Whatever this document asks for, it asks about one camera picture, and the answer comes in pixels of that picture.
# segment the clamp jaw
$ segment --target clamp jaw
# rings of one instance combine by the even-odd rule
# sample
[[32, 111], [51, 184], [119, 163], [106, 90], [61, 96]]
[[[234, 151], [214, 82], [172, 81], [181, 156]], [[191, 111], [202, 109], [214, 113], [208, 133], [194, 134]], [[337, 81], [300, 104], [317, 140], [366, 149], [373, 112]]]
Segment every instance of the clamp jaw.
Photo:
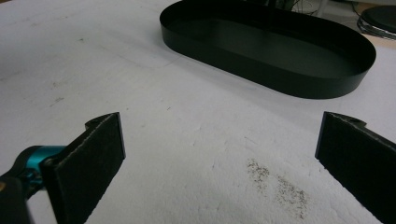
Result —
[[67, 147], [28, 147], [0, 176], [0, 223], [33, 224], [26, 201], [46, 189], [58, 223], [84, 223], [120, 169], [120, 114], [92, 119]]

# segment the white surface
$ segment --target white surface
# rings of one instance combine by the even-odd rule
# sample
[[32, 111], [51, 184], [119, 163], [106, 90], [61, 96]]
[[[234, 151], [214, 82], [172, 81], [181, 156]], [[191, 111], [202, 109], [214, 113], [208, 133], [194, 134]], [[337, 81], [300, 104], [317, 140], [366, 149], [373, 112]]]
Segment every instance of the white surface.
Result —
[[[396, 50], [349, 95], [300, 99], [166, 47], [173, 2], [0, 5], [0, 172], [120, 111], [127, 159], [88, 223], [378, 223], [314, 154], [323, 111], [396, 141]], [[55, 222], [46, 192], [29, 204]]]
[[328, 2], [329, 2], [329, 0], [321, 0], [321, 1], [320, 1], [320, 5], [319, 5], [319, 8], [318, 8], [318, 13], [317, 13], [317, 17], [319, 17], [319, 18], [322, 17], [324, 8], [327, 6], [327, 3], [328, 3]]

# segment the black metal tray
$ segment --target black metal tray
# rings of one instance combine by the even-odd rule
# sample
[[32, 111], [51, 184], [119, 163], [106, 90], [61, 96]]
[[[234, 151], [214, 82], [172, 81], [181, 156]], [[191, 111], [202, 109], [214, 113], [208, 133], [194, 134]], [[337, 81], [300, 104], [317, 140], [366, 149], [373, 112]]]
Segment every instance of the black metal tray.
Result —
[[297, 97], [350, 93], [375, 61], [371, 42], [341, 24], [246, 1], [180, 1], [160, 21], [170, 49]]

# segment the teal clamp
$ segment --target teal clamp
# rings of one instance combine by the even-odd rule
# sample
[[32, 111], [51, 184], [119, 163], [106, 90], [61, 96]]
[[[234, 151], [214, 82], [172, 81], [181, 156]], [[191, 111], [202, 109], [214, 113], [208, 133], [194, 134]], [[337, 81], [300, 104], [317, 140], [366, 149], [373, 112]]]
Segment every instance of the teal clamp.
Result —
[[29, 157], [26, 162], [25, 169], [20, 175], [20, 179], [27, 189], [28, 197], [35, 194], [38, 190], [44, 188], [43, 177], [39, 167], [39, 163], [47, 157], [53, 156], [64, 150], [64, 146], [44, 146], [39, 147]]
[[38, 164], [47, 157], [60, 153], [64, 148], [65, 146], [43, 146], [36, 149], [26, 162], [26, 169], [34, 169], [41, 176]]

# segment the dirt mark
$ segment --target dirt mark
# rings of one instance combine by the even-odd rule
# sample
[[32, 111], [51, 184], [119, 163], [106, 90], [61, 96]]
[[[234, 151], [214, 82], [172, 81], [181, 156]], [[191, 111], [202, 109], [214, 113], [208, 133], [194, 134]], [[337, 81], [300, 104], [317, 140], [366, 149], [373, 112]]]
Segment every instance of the dirt mark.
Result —
[[265, 197], [270, 193], [267, 187], [268, 185], [276, 185], [274, 203], [279, 204], [288, 214], [293, 217], [304, 219], [307, 214], [308, 195], [301, 189], [291, 184], [285, 178], [273, 175], [275, 178], [269, 178], [271, 173], [263, 165], [259, 165], [256, 160], [247, 160], [247, 173], [249, 174], [250, 180], [253, 182], [254, 187], [257, 191], [263, 194]]
[[59, 102], [61, 102], [62, 100], [64, 100], [63, 97], [58, 97], [56, 98], [55, 102], [53, 104], [51, 104], [49, 107], [53, 107], [54, 105], [58, 104]]

